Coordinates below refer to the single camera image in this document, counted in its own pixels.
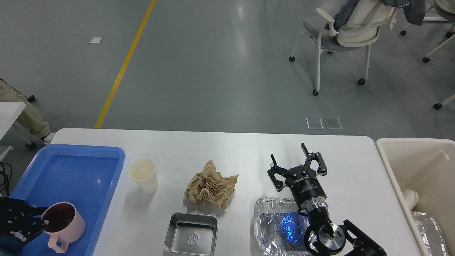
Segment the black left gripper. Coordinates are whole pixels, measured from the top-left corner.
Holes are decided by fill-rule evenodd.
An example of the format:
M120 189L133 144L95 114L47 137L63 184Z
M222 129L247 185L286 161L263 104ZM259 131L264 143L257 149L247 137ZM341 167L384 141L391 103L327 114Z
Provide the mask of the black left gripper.
M48 221L42 218L48 207L35 207L27 201L1 197L0 200L1 236L18 232L23 235L24 242L30 242L41 235Z

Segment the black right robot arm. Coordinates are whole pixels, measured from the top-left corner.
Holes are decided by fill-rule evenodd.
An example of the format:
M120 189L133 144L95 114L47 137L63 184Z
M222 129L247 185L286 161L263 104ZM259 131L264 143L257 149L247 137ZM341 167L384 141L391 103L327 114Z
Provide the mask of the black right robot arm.
M327 195L317 176L327 175L328 169L319 152L309 151L301 144L305 162L299 166L285 169L278 166L271 155L272 163L267 171L276 191L288 187L297 204L297 213L307 217L309 225L304 233L306 249L314 256L331 256L340 253L351 243L353 249L349 256L385 256L385 250L349 220L335 225L330 220Z

